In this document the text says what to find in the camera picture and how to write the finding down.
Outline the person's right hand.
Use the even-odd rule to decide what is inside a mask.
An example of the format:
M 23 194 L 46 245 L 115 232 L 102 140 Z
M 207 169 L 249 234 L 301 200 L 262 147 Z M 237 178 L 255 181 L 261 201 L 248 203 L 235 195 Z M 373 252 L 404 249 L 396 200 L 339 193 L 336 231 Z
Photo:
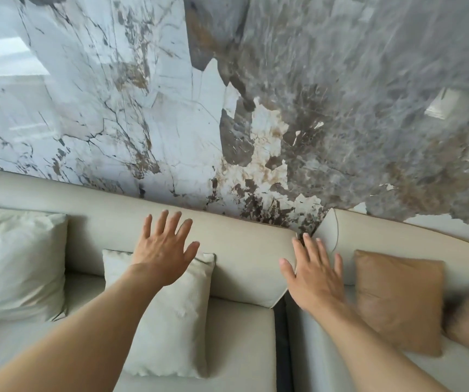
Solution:
M 321 270 L 302 270 L 303 241 L 293 238 L 292 246 L 296 258 L 295 273 L 299 280 L 297 287 L 288 287 L 288 291 L 295 303 L 311 315 L 318 315 L 324 311 L 341 310 L 345 307 L 344 283 L 338 283 L 333 276 L 334 262 L 320 238 L 313 238 L 321 255 Z

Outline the person's left hand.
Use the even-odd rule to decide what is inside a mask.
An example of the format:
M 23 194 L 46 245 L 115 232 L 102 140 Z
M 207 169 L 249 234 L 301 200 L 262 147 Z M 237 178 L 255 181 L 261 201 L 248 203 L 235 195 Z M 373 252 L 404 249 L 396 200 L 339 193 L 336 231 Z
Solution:
M 164 243 L 163 228 L 166 212 L 163 210 L 155 223 L 152 223 L 149 242 L 142 243 L 142 229 L 139 240 L 132 254 L 132 267 L 147 273 L 148 278 L 159 287 L 171 285 L 179 279 L 186 269 L 182 265 L 183 251 L 189 244 L 186 239 L 189 236 L 193 224 L 188 218 L 179 222 L 180 243 Z

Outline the person's left forearm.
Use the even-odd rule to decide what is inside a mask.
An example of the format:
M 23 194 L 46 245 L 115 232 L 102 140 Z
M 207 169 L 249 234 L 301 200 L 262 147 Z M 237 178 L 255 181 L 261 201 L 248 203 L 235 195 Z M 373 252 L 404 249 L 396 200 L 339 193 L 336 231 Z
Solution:
M 166 284 L 134 264 L 99 296 L 0 369 L 0 392 L 113 392 L 140 320 Z

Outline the person's right forearm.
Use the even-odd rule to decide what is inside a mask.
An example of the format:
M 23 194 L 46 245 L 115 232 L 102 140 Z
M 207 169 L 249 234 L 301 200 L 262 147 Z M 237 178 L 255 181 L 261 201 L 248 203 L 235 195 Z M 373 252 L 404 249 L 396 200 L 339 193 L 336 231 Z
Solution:
M 297 392 L 449 392 L 343 305 L 314 316 L 288 304 Z

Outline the long beige sofa section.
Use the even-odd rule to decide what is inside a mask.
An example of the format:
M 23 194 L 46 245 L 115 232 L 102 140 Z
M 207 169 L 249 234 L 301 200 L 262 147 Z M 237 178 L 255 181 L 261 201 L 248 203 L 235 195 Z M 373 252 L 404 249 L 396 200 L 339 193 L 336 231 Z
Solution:
M 0 171 L 0 208 L 69 216 L 67 309 L 104 289 L 104 249 L 132 252 L 148 214 L 164 205 L 80 185 Z M 291 230 L 168 207 L 193 220 L 188 241 L 216 255 L 206 323 L 208 377 L 122 373 L 114 392 L 294 392 L 280 258 L 294 259 Z

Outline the small white pillow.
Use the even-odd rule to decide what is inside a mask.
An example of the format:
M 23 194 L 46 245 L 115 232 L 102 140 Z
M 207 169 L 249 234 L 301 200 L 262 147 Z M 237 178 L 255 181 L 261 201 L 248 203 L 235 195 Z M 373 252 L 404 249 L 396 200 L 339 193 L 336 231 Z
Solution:
M 208 376 L 206 316 L 214 253 L 199 252 L 186 271 L 152 299 L 123 370 L 136 376 Z

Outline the large white pillow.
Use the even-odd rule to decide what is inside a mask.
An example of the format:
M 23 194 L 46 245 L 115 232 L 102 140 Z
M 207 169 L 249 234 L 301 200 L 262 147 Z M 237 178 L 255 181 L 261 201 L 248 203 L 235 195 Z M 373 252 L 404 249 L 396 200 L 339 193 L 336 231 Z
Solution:
M 68 216 L 0 208 L 0 320 L 66 316 Z

